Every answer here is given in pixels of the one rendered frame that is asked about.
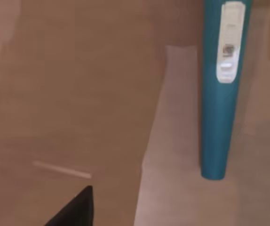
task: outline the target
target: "white label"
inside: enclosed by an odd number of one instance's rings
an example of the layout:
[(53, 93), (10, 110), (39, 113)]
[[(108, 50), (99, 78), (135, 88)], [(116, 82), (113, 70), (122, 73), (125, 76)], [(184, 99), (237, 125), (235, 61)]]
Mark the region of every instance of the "white label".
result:
[(238, 73), (246, 6), (241, 1), (222, 5), (216, 77), (220, 83), (232, 83)]

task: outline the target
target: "black object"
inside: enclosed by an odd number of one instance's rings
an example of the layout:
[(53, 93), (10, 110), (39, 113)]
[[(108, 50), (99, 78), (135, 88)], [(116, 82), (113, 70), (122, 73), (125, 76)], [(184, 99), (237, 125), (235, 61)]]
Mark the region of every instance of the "black object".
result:
[(86, 187), (45, 226), (93, 226), (93, 188)]

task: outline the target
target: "teal device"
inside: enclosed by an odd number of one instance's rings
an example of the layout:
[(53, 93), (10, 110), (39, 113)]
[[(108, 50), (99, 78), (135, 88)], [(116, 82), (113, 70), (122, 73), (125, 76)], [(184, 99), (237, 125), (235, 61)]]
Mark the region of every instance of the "teal device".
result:
[(204, 0), (202, 176), (225, 176), (252, 0)]

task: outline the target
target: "teal handle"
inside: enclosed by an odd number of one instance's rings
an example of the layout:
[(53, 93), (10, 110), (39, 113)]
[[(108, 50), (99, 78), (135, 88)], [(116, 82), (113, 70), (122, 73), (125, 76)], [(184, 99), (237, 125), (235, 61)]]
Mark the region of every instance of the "teal handle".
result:
[(221, 12), (226, 2), (204, 0), (201, 167), (202, 176), (210, 180), (225, 176), (252, 5), (252, 0), (241, 0), (246, 5), (246, 12), (238, 71), (235, 80), (226, 84), (216, 77)]

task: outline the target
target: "white line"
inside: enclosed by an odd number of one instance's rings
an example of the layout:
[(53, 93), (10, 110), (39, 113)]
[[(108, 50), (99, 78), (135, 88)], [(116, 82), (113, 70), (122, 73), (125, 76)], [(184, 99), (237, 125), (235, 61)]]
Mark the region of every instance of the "white line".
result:
[(67, 175), (72, 175), (75, 177), (80, 177), (80, 178), (85, 178), (85, 179), (92, 178), (92, 175), (90, 173), (81, 172), (81, 171), (77, 171), (74, 169), (69, 169), (69, 168), (65, 168), (65, 167), (61, 167), (61, 166), (55, 166), (55, 165), (43, 163), (40, 161), (34, 161), (33, 165), (40, 167), (40, 168), (43, 168), (43, 169), (52, 170), (55, 172), (59, 172), (59, 173), (67, 174)]

